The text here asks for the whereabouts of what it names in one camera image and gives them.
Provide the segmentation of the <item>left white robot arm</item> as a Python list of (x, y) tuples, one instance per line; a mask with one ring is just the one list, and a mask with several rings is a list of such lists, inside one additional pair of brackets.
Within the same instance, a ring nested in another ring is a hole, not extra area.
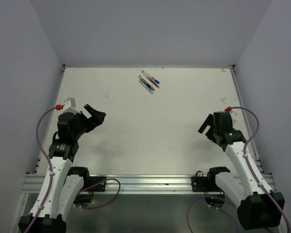
[(106, 113), (84, 106), (90, 114), (87, 118), (82, 112), (65, 103), (51, 108), (62, 113), (58, 117), (58, 130), (53, 136), (49, 152), (44, 156), (48, 163), (42, 187), (30, 213), (18, 222), (22, 233), (64, 233), (67, 214), (80, 190), (87, 190), (91, 178), (86, 167), (73, 167), (79, 149), (78, 140), (100, 126)]

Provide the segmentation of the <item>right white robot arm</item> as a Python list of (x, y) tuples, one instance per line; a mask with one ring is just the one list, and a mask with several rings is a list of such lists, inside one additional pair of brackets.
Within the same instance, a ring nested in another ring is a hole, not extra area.
[(245, 230), (278, 227), (283, 217), (284, 197), (275, 192), (260, 173), (247, 150), (249, 141), (233, 127), (230, 111), (231, 108), (226, 108), (223, 112), (209, 114), (198, 131), (223, 150), (239, 178), (236, 180), (227, 167), (212, 167), (205, 177), (205, 185), (230, 198)]

